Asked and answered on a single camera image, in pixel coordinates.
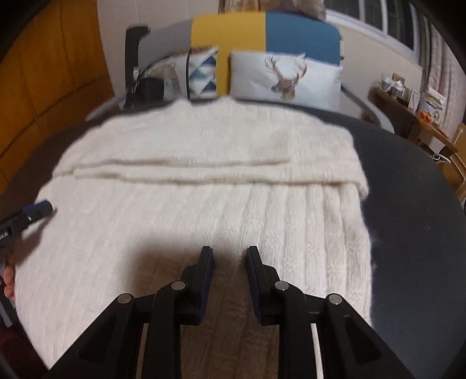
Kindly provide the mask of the person's left hand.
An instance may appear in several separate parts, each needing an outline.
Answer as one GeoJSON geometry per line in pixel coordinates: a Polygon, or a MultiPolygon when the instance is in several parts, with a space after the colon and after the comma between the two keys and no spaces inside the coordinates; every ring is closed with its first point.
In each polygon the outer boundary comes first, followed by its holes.
{"type": "Polygon", "coordinates": [[[15,298],[15,267],[13,264],[7,264],[4,272],[1,275],[4,295],[12,302],[16,302],[15,298]]]}

